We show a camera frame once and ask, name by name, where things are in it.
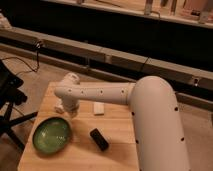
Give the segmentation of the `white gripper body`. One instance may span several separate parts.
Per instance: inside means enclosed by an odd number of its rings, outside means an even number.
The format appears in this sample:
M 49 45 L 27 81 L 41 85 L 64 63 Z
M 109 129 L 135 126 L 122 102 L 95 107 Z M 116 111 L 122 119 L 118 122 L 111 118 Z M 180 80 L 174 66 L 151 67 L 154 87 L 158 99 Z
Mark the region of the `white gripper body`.
M 76 117 L 79 108 L 79 101 L 78 100 L 61 100 L 58 99 L 55 106 L 54 110 L 56 113 L 63 114 L 63 113 L 68 113 L 70 117 Z

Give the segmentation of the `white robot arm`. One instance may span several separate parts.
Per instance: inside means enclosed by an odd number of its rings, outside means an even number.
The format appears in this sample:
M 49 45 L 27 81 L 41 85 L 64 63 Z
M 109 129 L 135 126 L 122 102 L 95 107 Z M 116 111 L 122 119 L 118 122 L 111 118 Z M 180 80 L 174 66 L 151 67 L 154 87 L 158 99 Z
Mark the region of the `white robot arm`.
M 74 73 L 56 86 L 55 95 L 72 113 L 81 100 L 127 105 L 133 114 L 142 171 L 191 171 L 175 92 L 158 76 L 135 83 L 82 83 Z

